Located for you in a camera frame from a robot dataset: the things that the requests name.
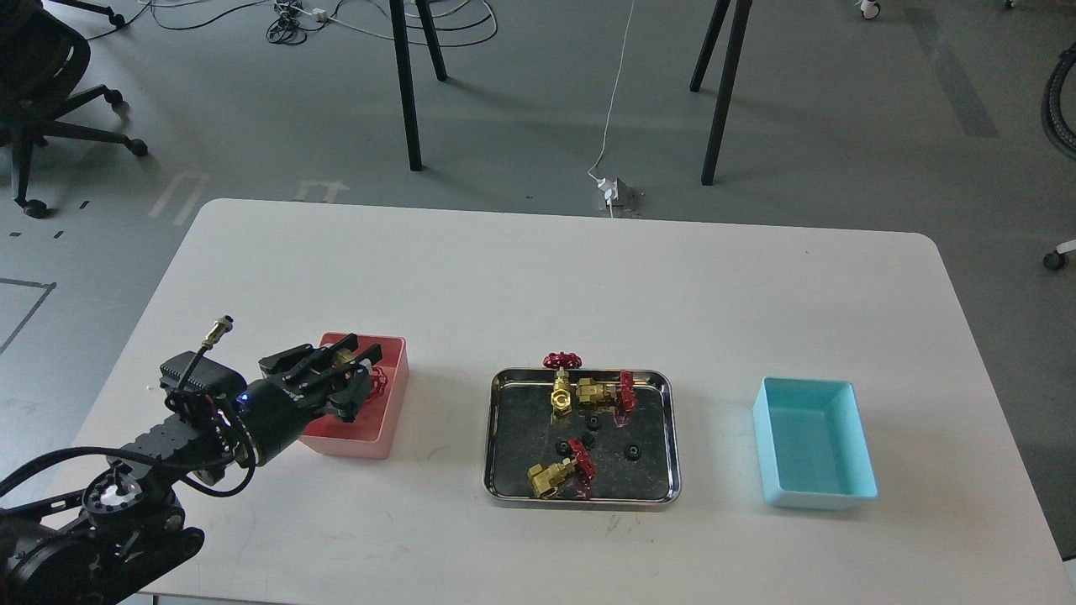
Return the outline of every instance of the black metal leg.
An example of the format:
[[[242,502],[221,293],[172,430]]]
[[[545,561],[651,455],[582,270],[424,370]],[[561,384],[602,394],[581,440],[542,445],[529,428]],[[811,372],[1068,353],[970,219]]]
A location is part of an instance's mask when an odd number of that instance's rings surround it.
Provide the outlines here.
[[[82,0],[52,0],[57,4],[63,4],[66,6],[74,6],[75,9],[82,9],[83,11],[89,11],[91,13],[97,13],[99,15],[105,15],[109,17],[109,23],[114,25],[116,28],[121,28],[125,25],[124,16],[116,14],[112,6],[98,6],[97,4],[90,4],[89,2],[83,2]]]
[[[721,71],[721,86],[718,88],[718,104],[713,109],[710,140],[706,145],[706,158],[703,160],[704,185],[713,184],[713,172],[718,168],[721,138],[725,133],[725,121],[728,118],[728,104],[733,98],[736,68],[739,66],[739,54],[744,48],[744,34],[747,32],[747,17],[751,13],[751,2],[752,0],[736,0],[733,27],[728,34],[728,51],[725,53],[725,67]]]
[[[14,126],[11,129],[11,178],[14,181],[12,196],[19,208],[26,208],[26,189],[30,183],[30,159],[33,157],[33,139],[25,128]]]
[[[695,62],[695,73],[691,76],[692,93],[697,93],[703,85],[703,76],[706,75],[706,68],[710,66],[710,57],[713,56],[713,46],[718,43],[718,36],[721,33],[721,25],[728,14],[728,4],[732,0],[718,0],[713,5],[713,16],[710,17],[710,27],[706,30],[706,38],[703,39],[703,50],[698,53],[698,60]]]
[[[69,113],[71,113],[72,111],[81,108],[82,105],[88,103],[89,101],[93,101],[94,99],[100,97],[101,95],[103,95],[103,94],[105,94],[108,92],[109,92],[109,88],[107,86],[104,86],[103,84],[101,84],[101,85],[98,85],[98,86],[94,86],[89,90],[83,90],[82,93],[79,93],[77,95],[72,95],[71,97],[68,97],[68,99],[66,101],[63,101],[63,103],[60,104],[60,107],[57,108],[57,110],[54,111],[51,114],[51,117],[53,119],[56,119],[57,117],[59,117],[61,115],[67,115]]]
[[[408,50],[404,0],[388,0],[388,13],[393,22],[393,43],[396,46],[396,72],[400,80],[400,101],[404,103],[407,155],[411,163],[411,170],[417,172],[422,170],[422,151],[419,149],[419,117],[414,112],[414,85],[411,82],[411,53]]]
[[[429,58],[434,59],[434,72],[437,73],[439,82],[444,82],[449,79],[449,74],[444,71],[444,58],[441,57],[441,44],[437,41],[434,15],[429,12],[429,0],[415,0],[415,5],[419,6],[422,31],[426,34],[426,46],[429,46]]]
[[[62,137],[65,139],[77,139],[80,141],[99,141],[102,143],[130,144],[131,140],[118,132],[109,130],[98,130],[86,126],[77,126],[66,122],[49,122],[41,125],[41,133],[46,137]]]

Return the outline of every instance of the electrical cable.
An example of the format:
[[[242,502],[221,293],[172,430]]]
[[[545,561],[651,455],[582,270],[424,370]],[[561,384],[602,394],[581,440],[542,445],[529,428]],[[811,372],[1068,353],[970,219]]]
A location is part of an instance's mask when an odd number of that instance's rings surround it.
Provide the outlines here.
[[[1061,89],[1064,87],[1065,78],[1076,65],[1076,43],[1061,53],[1050,79],[1046,82],[1046,90],[1043,93],[1043,129],[1046,130],[1046,138],[1050,140],[1062,153],[1076,159],[1076,132],[1065,122],[1061,113]]]
[[[343,4],[344,0],[339,0],[332,12],[329,13],[329,17],[335,17],[337,13],[340,12],[340,6]],[[299,13],[313,16],[312,13],[308,13],[302,10],[301,0],[274,0],[273,10],[277,11],[279,15],[277,20],[273,22],[269,28],[266,30],[266,40],[271,44],[284,44],[287,46],[298,46],[307,41],[308,32],[321,31],[325,29],[328,22],[322,22],[315,28],[306,28],[299,23]]]
[[[251,479],[254,478],[254,468],[257,466],[258,463],[258,461],[256,460],[257,450],[255,450],[254,448],[254,441],[251,440],[251,434],[246,431],[246,427],[243,426],[242,421],[239,420],[239,416],[236,413],[236,410],[231,407],[231,403],[222,400],[220,409],[221,413],[224,414],[225,420],[228,421],[228,425],[233,430],[238,431],[239,434],[242,436],[243,446],[246,448],[247,461],[250,462],[250,466],[246,467],[246,475],[243,476],[243,480],[240,481],[238,486],[227,491],[217,491],[212,488],[202,486],[201,483],[186,476],[181,477],[180,481],[183,481],[183,483],[185,483],[186,486],[208,496],[230,497],[245,490],[246,486],[251,483]]]
[[[250,2],[247,4],[240,4],[239,6],[236,6],[233,9],[228,9],[227,11],[221,13],[220,15],[217,15],[217,16],[211,18],[211,19],[209,19],[206,23],[200,23],[198,25],[189,25],[189,26],[185,26],[185,27],[173,27],[173,26],[168,26],[168,25],[165,25],[165,24],[160,23],[160,19],[157,18],[157,9],[156,9],[156,6],[154,4],[150,4],[150,16],[152,16],[153,20],[158,26],[160,26],[164,29],[167,29],[167,30],[170,30],[170,31],[188,31],[188,30],[192,30],[192,29],[198,29],[200,27],[206,27],[207,25],[209,25],[209,24],[211,24],[211,23],[213,23],[213,22],[215,22],[215,20],[224,17],[225,15],[230,15],[231,13],[235,13],[236,11],[239,11],[239,10],[242,10],[242,9],[249,9],[251,6],[256,6],[258,4],[265,4],[269,0],[257,0],[255,2]]]
[[[492,14],[487,14],[484,17],[482,17],[481,19],[479,19],[479,20],[477,20],[477,22],[475,22],[472,24],[462,25],[459,27],[437,27],[437,26],[434,26],[434,29],[437,30],[437,31],[463,31],[465,29],[470,29],[472,27],[478,27],[478,26],[484,24],[485,22],[490,20],[491,16],[493,16],[493,15]],[[407,27],[408,27],[408,29],[425,29],[421,25],[409,25]]]
[[[121,29],[126,28],[130,24],[137,22],[138,18],[142,16],[142,13],[144,13],[146,11],[146,9],[148,9],[148,8],[150,6],[142,6],[142,10],[139,11],[137,15],[134,15],[133,17],[131,17],[131,20],[125,23],[124,25],[122,25],[122,26],[119,26],[119,27],[117,27],[115,29],[110,29],[109,31],[105,31],[104,33],[98,33],[97,36],[94,36],[91,38],[87,38],[86,42],[93,42],[94,40],[100,40],[101,38],[104,38],[105,36],[112,36],[113,33],[119,31]]]
[[[609,118],[612,117],[612,102],[617,99],[617,86],[620,85],[620,72],[624,69],[624,48],[627,47],[627,30],[632,27],[632,15],[635,14],[635,0],[632,0],[632,8],[627,12],[627,24],[624,26],[624,41],[620,45],[620,66],[617,67],[617,79],[612,83],[612,96],[609,97],[609,112],[606,113],[606,126],[605,131],[601,132],[601,152],[598,153],[598,158],[594,160],[594,164],[586,169],[586,173],[594,179],[595,183],[600,183],[601,180],[594,175],[594,169],[598,167],[601,163],[601,158],[605,156],[605,145],[606,139],[609,136]],[[609,214],[612,215],[612,207],[609,207]]]
[[[456,6],[454,8],[454,9],[449,9],[448,11],[445,11],[445,12],[443,12],[443,13],[439,14],[439,15],[434,15],[434,18],[435,18],[435,19],[439,19],[439,18],[441,18],[441,17],[447,17],[447,16],[449,16],[449,15],[452,15],[452,14],[455,14],[455,13],[456,13],[457,11],[459,11],[459,9],[463,9],[463,8],[464,8],[464,6],[466,6],[467,4],[470,4],[470,1],[471,1],[471,0],[464,0],[464,1],[463,1],[463,2],[461,2],[461,3],[458,4],[458,5],[456,5]],[[420,18],[422,18],[422,16],[421,16],[421,15],[412,15],[411,13],[409,13],[409,12],[407,12],[407,11],[404,11],[404,14],[405,14],[405,15],[407,15],[407,16],[409,16],[409,17],[411,17],[411,18],[415,18],[415,19],[420,19]]]
[[[251,484],[251,479],[253,479],[253,478],[254,478],[254,465],[252,464],[252,465],[250,465],[250,466],[246,467],[246,475],[243,475],[243,480],[240,481],[238,486],[236,486],[235,488],[231,488],[230,490],[223,491],[223,492],[214,490],[213,488],[207,488],[206,486],[202,486],[198,481],[195,481],[194,479],[192,479],[190,477],[187,477],[185,475],[183,477],[180,477],[180,481],[182,481],[185,486],[187,486],[187,487],[189,487],[189,488],[192,488],[192,489],[194,489],[194,490],[196,490],[198,492],[201,492],[201,493],[203,493],[203,494],[206,494],[208,496],[213,496],[213,497],[231,497],[231,496],[238,494],[239,492],[245,490],[246,486]]]
[[[159,459],[153,458],[151,455],[140,454],[137,452],[131,452],[128,450],[121,450],[116,448],[98,448],[93,446],[85,447],[74,447],[74,448],[63,448],[60,450],[52,451],[46,454],[41,454],[38,458],[27,462],[23,466],[16,468],[11,475],[0,481],[0,497],[8,495],[9,492],[24,483],[29,478],[38,475],[39,473],[55,466],[61,462],[66,462],[75,458],[81,458],[85,455],[108,455],[112,458],[117,458],[119,460],[126,460],[127,462],[134,462],[138,464],[145,464],[146,466],[152,466],[155,468],[168,468],[171,470],[202,470],[211,466],[221,466],[226,464],[231,464],[235,461],[235,454],[226,455],[217,460],[203,461],[198,463],[174,463],[174,462],[164,462]]]
[[[374,6],[378,6],[378,9],[381,11],[381,14],[385,15],[384,9],[381,9],[381,6],[378,5],[376,2],[372,2],[372,0],[368,0],[368,1],[370,1],[370,3],[373,4]],[[486,41],[493,39],[493,37],[497,34],[497,31],[499,29],[499,26],[497,24],[497,14],[494,13],[493,6],[490,5],[490,2],[487,0],[481,0],[481,1],[482,1],[482,4],[485,6],[485,10],[486,10],[486,13],[487,13],[487,15],[482,19],[481,23],[485,23],[485,22],[492,19],[493,20],[493,31],[491,31],[490,34],[486,36],[485,38],[483,38],[481,40],[476,40],[473,42],[463,42],[463,43],[457,43],[457,44],[440,44],[439,43],[438,46],[440,46],[441,48],[463,48],[463,47],[466,47],[466,46],[473,46],[476,44],[481,44],[483,42],[486,42]],[[366,34],[372,36],[374,38],[380,38],[382,40],[393,40],[392,36],[383,36],[381,33],[369,31],[369,30],[363,29],[360,27],[355,27],[353,25],[349,25],[346,23],[343,23],[342,20],[340,20],[340,19],[338,19],[336,17],[329,17],[329,20],[332,22],[332,23],[335,23],[335,24],[337,24],[337,25],[341,25],[343,27],[346,27],[348,29],[353,29],[355,31],[358,31],[360,33],[366,33]],[[425,42],[415,42],[413,40],[408,40],[408,43],[409,44],[414,44],[415,46],[426,46]]]
[[[187,0],[186,2],[176,2],[175,4],[160,4],[153,2],[152,0],[138,0],[139,4],[143,6],[154,6],[156,9],[179,9],[180,6],[189,6],[190,4],[200,4],[206,0]]]
[[[187,385],[187,381],[190,380],[190,375],[195,371],[195,366],[198,365],[198,362],[200,362],[203,356],[206,356],[207,351],[209,351],[209,347],[202,344],[198,348],[198,352],[195,353],[195,356],[190,357],[190,362],[187,363],[187,367],[183,370],[183,374],[180,375],[180,381],[175,383],[176,391],[183,391],[183,388]]]

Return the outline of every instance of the gray floor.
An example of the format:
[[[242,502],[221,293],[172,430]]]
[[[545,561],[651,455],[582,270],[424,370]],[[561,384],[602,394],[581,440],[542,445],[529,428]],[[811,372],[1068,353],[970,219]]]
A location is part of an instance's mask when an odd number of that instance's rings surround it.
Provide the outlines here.
[[[0,474],[71,442],[193,211],[210,199],[599,214],[585,171],[600,149],[629,0],[493,2],[500,32],[447,48],[450,82],[437,82],[425,48],[412,46],[420,173],[407,169],[386,41],[332,26],[302,46],[273,46],[264,38],[272,9],[260,5],[184,32],[145,14],[93,42],[85,82],[119,88],[129,107],[115,113],[98,101],[71,119],[142,138],[151,155],[54,140],[38,152],[31,197],[58,213],[39,222],[0,206],[0,340],[17,330],[0,350]],[[239,3],[157,14],[189,25]],[[128,17],[139,9],[112,5]],[[51,10],[87,36],[108,29],[97,15]],[[686,84],[711,10],[637,3],[596,173],[641,188],[636,216],[646,219],[931,237],[1059,550],[1076,555],[1076,269],[1040,265],[1076,237],[1076,165],[1038,117],[1046,78],[1074,42],[1076,5],[888,0],[868,23],[847,0],[758,2],[719,183],[703,187],[721,54],[702,94]],[[483,12],[472,2],[456,17]],[[345,3],[340,18],[390,31],[367,2]],[[442,41],[486,30],[472,31]],[[311,262],[352,275],[346,251],[311,247]],[[201,336],[162,349],[161,360]],[[44,495],[48,478],[3,504]]]

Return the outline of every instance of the office chair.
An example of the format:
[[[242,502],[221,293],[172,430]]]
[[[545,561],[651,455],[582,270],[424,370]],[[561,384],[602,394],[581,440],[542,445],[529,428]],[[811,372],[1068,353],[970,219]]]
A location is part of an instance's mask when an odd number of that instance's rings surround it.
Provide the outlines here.
[[[1074,67],[1076,67],[1076,42],[1061,53],[1058,65],[1046,82],[1046,90],[1043,93],[1039,105],[1046,138],[1072,159],[1076,159],[1076,131],[1068,126],[1061,113],[1061,108],[1070,104],[1062,103],[1061,92],[1065,89],[1065,79]],[[1058,244],[1043,257],[1043,265],[1047,269],[1057,271],[1068,264],[1068,255],[1074,251],[1076,251],[1076,239]]]
[[[23,213],[44,219],[44,202],[26,199],[33,145],[45,137],[119,143],[137,156],[145,143],[117,132],[59,122],[97,97],[116,108],[123,95],[103,85],[71,95],[89,65],[89,43],[38,0],[0,0],[0,144],[11,143],[12,191]]]
[[[89,2],[83,2],[82,0],[51,0],[57,4],[63,4],[65,6],[71,6],[82,11],[89,11],[90,13],[97,13],[99,15],[104,15],[109,17],[109,23],[113,27],[119,29],[121,27],[127,25],[127,19],[123,15],[112,10],[112,6],[100,6],[98,4],[91,4]]]

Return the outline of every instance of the chair base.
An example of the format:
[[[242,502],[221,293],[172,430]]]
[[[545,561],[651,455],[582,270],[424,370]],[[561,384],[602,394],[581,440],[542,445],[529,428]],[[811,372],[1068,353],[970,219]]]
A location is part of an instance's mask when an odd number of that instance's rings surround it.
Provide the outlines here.
[[[124,102],[119,90],[114,90],[103,85],[95,86],[83,93],[72,95],[59,109],[46,117],[34,116],[26,112],[16,119],[0,127],[0,146],[11,144],[12,198],[27,216],[31,219],[46,219],[53,213],[43,201],[27,199],[26,197],[33,146],[45,146],[48,143],[45,137],[117,143],[127,147],[137,157],[142,157],[150,153],[145,142],[141,139],[131,139],[118,132],[58,122],[59,117],[102,96],[105,101],[112,104],[113,109]]]

